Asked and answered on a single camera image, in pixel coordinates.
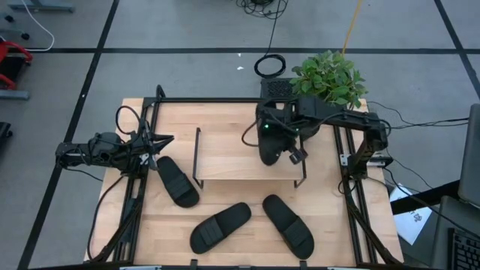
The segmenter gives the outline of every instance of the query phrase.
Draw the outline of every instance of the wooden table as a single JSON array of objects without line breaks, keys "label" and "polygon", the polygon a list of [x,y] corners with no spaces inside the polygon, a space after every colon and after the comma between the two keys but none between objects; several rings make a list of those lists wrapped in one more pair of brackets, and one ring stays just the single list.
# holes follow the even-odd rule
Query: wooden table
[{"label": "wooden table", "polygon": [[[142,102],[142,99],[125,99],[123,104],[140,113]],[[193,181],[197,127],[217,134],[243,132],[254,120],[255,106],[254,103],[162,103],[156,132],[172,134],[175,140],[161,155],[170,156]],[[366,109],[364,101],[361,110]],[[122,111],[120,122],[124,130],[137,128],[137,120],[127,110]],[[362,133],[353,131],[353,137],[355,145],[359,146]],[[240,137],[237,143],[242,144]],[[176,206],[159,175],[151,171],[134,263],[186,266],[191,259],[198,259],[200,266],[298,266],[299,259],[289,251],[262,209],[263,199],[269,194],[277,194],[313,233],[315,251],[307,260],[309,266],[354,266],[345,199],[337,190],[341,176],[332,127],[322,126],[316,136],[304,143],[304,148],[309,154],[306,160],[307,179],[298,189],[294,189],[291,181],[211,179],[205,183],[203,190],[198,189],[200,202],[193,208]],[[381,169],[369,168],[368,175],[383,180]],[[102,193],[118,177],[119,171],[107,169]],[[94,255],[100,252],[119,225],[126,184],[124,180],[110,191],[100,207],[91,243]],[[397,259],[403,260],[385,187],[378,182],[364,180],[364,193],[373,231]],[[193,253],[189,245],[193,228],[238,202],[250,206],[252,218],[209,252],[202,255]],[[359,226],[358,231],[363,258],[368,261],[365,235]]]}]

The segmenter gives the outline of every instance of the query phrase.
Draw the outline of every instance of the white cable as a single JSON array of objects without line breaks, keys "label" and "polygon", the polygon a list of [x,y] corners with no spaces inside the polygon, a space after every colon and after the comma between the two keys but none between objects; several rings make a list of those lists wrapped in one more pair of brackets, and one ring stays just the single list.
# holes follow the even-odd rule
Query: white cable
[{"label": "white cable", "polygon": [[33,16],[32,14],[30,13],[30,10],[29,10],[29,7],[27,6],[27,4],[25,3],[24,0],[22,0],[22,3],[23,5],[25,6],[25,9],[27,10],[28,12],[28,15],[30,15],[31,19],[37,23],[38,26],[40,26],[48,35],[50,35],[50,37],[52,37],[52,43],[50,44],[50,46],[46,49],[26,49],[28,50],[29,52],[46,52],[46,51],[49,51],[50,49],[52,49],[53,47],[53,44],[55,43],[55,37],[53,36],[52,33],[50,33],[50,31],[48,31],[43,25],[41,25]]}]

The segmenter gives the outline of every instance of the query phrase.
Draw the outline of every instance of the keyboard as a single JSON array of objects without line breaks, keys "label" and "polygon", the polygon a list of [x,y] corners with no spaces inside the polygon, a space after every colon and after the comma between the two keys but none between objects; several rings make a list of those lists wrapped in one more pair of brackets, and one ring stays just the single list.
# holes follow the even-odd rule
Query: keyboard
[{"label": "keyboard", "polygon": [[448,230],[448,264],[452,270],[480,270],[480,241],[466,232]]}]

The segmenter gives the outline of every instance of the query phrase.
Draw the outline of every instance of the red object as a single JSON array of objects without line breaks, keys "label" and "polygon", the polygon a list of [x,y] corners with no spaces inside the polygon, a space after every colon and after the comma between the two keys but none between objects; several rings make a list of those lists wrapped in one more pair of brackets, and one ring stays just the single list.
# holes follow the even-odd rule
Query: red object
[{"label": "red object", "polygon": [[[9,47],[17,48],[21,53],[23,53],[25,55],[25,63],[29,64],[32,62],[33,56],[30,52],[16,43],[4,41],[0,42],[0,65],[4,59],[8,57]],[[0,73],[0,81],[3,81],[7,85],[7,89],[13,90],[17,87],[17,84],[12,79],[9,79],[5,74]]]}]

